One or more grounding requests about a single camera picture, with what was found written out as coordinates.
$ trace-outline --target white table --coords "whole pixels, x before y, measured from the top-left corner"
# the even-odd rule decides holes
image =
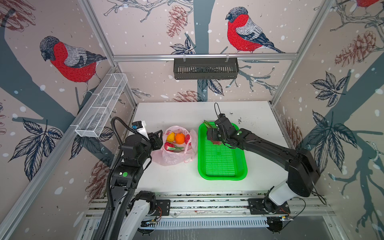
[[[219,102],[220,110],[239,128],[287,147],[277,121],[266,101]],[[213,102],[139,103],[133,121],[144,120],[147,132],[165,131],[178,125],[196,133],[203,120],[215,121]],[[245,151],[248,174],[240,181],[206,180],[197,170],[197,157],[189,163],[162,166],[161,150],[152,152],[152,164],[144,171],[137,191],[163,194],[225,194],[269,190],[287,178],[288,172],[270,160]]]

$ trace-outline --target black metal shelf basket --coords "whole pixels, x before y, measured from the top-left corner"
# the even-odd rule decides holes
[[[175,79],[234,79],[239,73],[237,58],[175,58]]]

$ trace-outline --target pine cone illustration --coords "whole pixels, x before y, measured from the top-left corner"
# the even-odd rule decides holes
[[[303,140],[303,134],[301,133],[300,127],[298,127],[296,123],[293,123],[293,119],[291,119],[291,122],[285,119],[284,125],[293,146],[296,148],[297,145],[299,145],[299,143]]]
[[[174,102],[201,102],[202,97],[195,91],[187,90],[186,92],[177,93],[176,98],[172,98]]]
[[[375,48],[376,34],[372,31],[366,31],[352,40],[346,48],[343,48],[340,55],[336,55],[335,65],[341,64],[342,67],[355,62],[364,60]]]
[[[169,11],[168,17],[167,34],[173,38],[175,34],[179,35],[187,25],[187,12],[181,6],[175,5]]]
[[[109,167],[102,161],[99,161],[92,168],[90,185],[85,189],[88,192],[87,196],[91,198],[88,205],[91,204],[93,199],[103,197],[105,191],[105,183],[107,181]]]
[[[24,31],[29,24],[35,25],[35,16],[31,10],[36,8],[26,0],[4,0],[0,1],[0,19],[3,20],[8,11],[14,9],[14,13],[9,16],[5,27],[12,31]]]

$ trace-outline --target red bird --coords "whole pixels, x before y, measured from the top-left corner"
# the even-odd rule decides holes
[[[88,81],[96,74],[97,65],[107,59],[84,48],[72,47],[60,42],[53,36],[48,36],[41,41],[40,51],[44,61],[49,59],[68,80],[87,83],[87,90],[83,92],[83,96],[87,92],[92,93],[88,90]]]
[[[283,53],[265,36],[263,30],[252,22],[244,7],[231,9],[225,18],[228,20],[228,41],[240,51],[251,53],[259,48],[269,48]]]

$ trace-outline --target green plastic tray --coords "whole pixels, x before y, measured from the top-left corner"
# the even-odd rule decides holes
[[[198,169],[200,175],[207,180],[242,180],[246,177],[248,168],[244,151],[230,149],[221,144],[214,145],[207,140],[207,127],[199,127]]]

